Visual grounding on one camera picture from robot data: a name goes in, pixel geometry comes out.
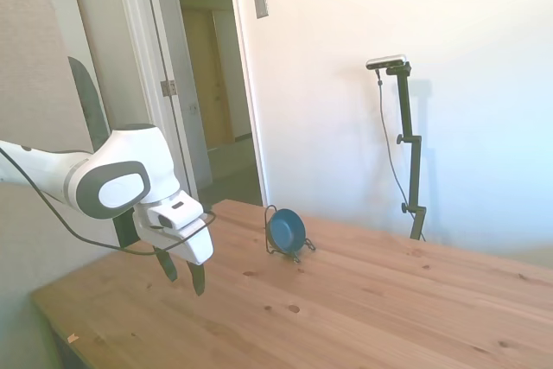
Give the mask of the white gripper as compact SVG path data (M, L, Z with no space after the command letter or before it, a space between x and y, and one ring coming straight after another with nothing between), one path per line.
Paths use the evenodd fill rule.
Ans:
M139 238L152 246L156 258L170 282L178 278L175 264L168 249L187 260L194 292L201 296L206 287L204 263L213 255L213 242L208 230L206 214L194 216L195 211L179 213L180 209L135 209L133 220Z

